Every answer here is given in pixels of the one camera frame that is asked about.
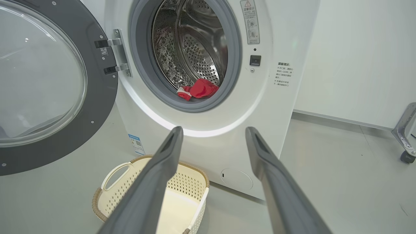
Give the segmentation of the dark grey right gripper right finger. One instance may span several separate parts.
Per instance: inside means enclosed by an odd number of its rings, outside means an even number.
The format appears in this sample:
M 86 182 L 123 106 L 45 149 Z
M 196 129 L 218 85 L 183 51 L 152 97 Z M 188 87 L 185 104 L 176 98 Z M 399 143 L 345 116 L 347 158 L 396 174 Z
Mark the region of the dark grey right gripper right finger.
M 276 157 L 259 131 L 245 129 L 251 168 L 260 180 L 275 234 L 331 234 L 290 172 Z

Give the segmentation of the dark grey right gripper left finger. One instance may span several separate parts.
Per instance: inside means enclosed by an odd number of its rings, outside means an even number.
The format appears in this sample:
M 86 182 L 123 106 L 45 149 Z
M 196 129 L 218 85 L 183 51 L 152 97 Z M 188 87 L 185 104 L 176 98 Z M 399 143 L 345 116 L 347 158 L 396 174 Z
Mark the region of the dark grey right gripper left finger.
M 135 179 L 100 234 L 154 234 L 167 182 L 175 175 L 181 154 L 183 129 L 174 127 Z

